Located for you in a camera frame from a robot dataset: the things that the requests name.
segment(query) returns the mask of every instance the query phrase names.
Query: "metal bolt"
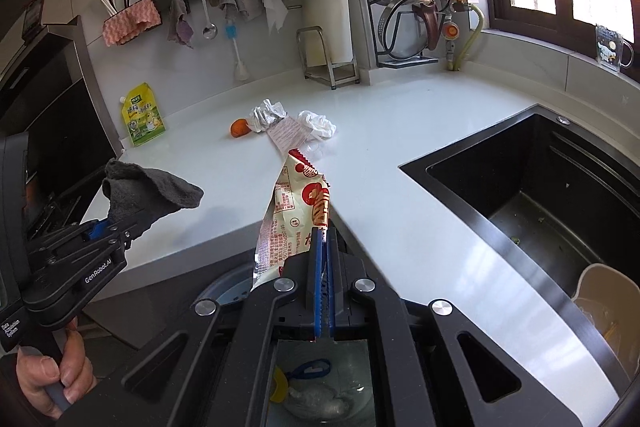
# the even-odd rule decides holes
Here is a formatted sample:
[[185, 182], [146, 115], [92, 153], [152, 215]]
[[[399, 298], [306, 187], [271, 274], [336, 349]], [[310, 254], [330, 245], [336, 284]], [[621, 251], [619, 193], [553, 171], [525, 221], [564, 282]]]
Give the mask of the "metal bolt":
[[203, 299], [196, 303], [195, 310], [200, 317], [206, 317], [216, 311], [216, 303], [210, 299]]
[[438, 315], [450, 315], [453, 311], [453, 306], [447, 301], [435, 301], [431, 305], [431, 309]]
[[290, 292], [296, 283], [294, 283], [291, 279], [287, 279], [286, 277], [281, 277], [280, 279], [276, 279], [273, 283], [273, 287], [276, 288], [279, 292]]
[[371, 279], [358, 279], [353, 286], [359, 292], [372, 292], [376, 288], [376, 283]]

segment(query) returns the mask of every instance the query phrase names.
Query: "white cutting board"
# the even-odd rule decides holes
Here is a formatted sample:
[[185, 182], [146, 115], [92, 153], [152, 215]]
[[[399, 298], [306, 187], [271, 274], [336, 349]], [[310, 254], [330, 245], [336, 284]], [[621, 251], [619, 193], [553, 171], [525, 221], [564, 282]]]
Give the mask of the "white cutting board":
[[[302, 0], [303, 26], [320, 26], [332, 63], [353, 60], [348, 0]], [[320, 37], [316, 32], [304, 34], [307, 66], [326, 64]]]

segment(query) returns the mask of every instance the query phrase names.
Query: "brown window frame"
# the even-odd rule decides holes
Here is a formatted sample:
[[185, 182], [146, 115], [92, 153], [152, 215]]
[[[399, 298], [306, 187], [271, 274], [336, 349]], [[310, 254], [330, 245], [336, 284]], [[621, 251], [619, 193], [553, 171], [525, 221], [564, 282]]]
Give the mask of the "brown window frame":
[[[491, 28], [551, 42], [588, 57], [596, 57], [595, 26], [574, 19], [574, 0], [556, 0], [555, 14], [512, 6], [511, 0], [487, 1]], [[640, 82], [640, 0], [631, 0], [631, 7], [636, 60], [622, 72]]]

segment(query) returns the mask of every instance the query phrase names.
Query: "finger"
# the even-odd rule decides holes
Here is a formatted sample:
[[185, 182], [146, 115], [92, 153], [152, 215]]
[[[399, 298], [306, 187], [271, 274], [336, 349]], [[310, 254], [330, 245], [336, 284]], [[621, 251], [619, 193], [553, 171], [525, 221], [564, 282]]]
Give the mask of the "finger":
[[65, 398], [69, 403], [75, 403], [94, 387], [94, 382], [94, 367], [91, 361], [85, 357], [82, 371], [74, 382], [63, 391]]
[[65, 352], [60, 362], [60, 381], [69, 387], [80, 375], [84, 365], [84, 341], [82, 335], [74, 330], [66, 330]]
[[44, 415], [57, 420], [62, 411], [43, 388], [60, 378], [56, 362], [51, 357], [25, 355], [19, 349], [15, 373], [20, 389], [29, 403]]

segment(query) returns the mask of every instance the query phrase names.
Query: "pink towel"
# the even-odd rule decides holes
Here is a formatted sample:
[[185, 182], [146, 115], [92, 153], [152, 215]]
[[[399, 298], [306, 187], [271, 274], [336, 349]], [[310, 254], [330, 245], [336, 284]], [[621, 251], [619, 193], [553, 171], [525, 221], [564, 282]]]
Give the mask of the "pink towel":
[[153, 0], [142, 0], [105, 20], [102, 36], [107, 46], [124, 44], [161, 22]]

